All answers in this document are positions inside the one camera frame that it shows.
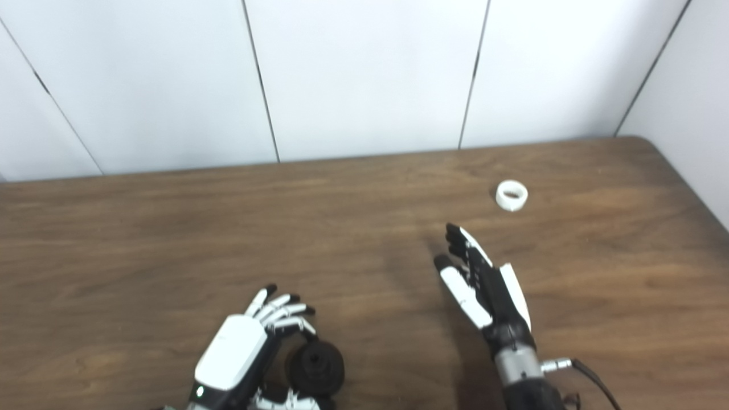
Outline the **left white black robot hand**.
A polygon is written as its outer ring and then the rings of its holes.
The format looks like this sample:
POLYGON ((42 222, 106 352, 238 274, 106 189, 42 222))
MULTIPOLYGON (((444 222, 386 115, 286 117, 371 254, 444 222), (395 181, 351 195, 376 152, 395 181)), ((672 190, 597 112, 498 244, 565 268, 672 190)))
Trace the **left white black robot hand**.
POLYGON ((293 388, 268 387, 265 374, 278 355, 283 339, 302 335, 318 339, 306 319, 312 306, 297 294, 274 297, 276 284, 260 289, 247 308, 222 322, 194 370, 187 409, 315 409, 293 388))

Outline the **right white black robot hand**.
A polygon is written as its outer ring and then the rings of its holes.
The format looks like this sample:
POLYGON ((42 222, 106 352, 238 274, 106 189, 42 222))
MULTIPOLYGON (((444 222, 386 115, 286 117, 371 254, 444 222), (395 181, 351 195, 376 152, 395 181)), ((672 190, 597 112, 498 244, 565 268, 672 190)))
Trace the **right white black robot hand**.
POLYGON ((448 254, 435 256, 434 265, 490 355, 517 347, 536 350, 529 309, 512 265, 495 266, 463 227, 446 223, 445 228, 448 254))

